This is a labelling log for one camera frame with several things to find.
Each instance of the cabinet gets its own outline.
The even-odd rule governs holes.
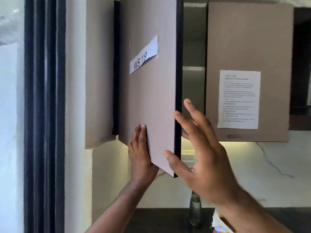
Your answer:
[[[174,176],[162,153],[180,157],[173,111],[189,116],[190,98],[220,141],[287,141],[292,32],[290,5],[120,0],[119,140],[146,124],[152,162]],[[155,36],[156,56],[130,72]],[[258,129],[217,128],[221,70],[261,72]]]

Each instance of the brown cabinet door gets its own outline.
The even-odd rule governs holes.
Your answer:
[[[206,115],[220,141],[288,140],[292,38],[291,5],[208,4]],[[261,72],[257,129],[217,128],[221,70]],[[235,110],[243,99],[229,98],[228,118],[248,113]]]
[[[135,127],[146,124],[151,161],[174,176],[162,153],[180,157],[181,127],[173,111],[182,107],[183,1],[120,0],[120,12],[119,140],[127,144]],[[144,61],[142,50],[155,37],[157,55]]]

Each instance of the white label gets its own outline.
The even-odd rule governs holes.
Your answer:
[[[218,128],[258,129],[261,72],[220,70]]]
[[[157,54],[158,36],[155,36],[155,38],[130,62],[130,74],[138,70],[147,59]]]

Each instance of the person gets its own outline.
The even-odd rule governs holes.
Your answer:
[[[193,121],[175,111],[174,117],[194,147],[197,163],[188,168],[176,155],[166,150],[171,169],[185,185],[216,207],[238,233],[291,233],[269,215],[235,179],[225,148],[215,136],[209,120],[189,99],[184,101]],[[156,178],[159,168],[151,163],[146,144],[146,125],[138,125],[128,144],[132,163],[131,179],[110,207],[86,233],[121,233],[147,188]]]

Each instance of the forearm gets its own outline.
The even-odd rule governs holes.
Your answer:
[[[122,233],[139,201],[146,191],[134,182],[129,182],[123,188],[113,204],[97,219],[86,233]]]
[[[238,233],[291,233],[244,190],[235,202],[216,209]]]

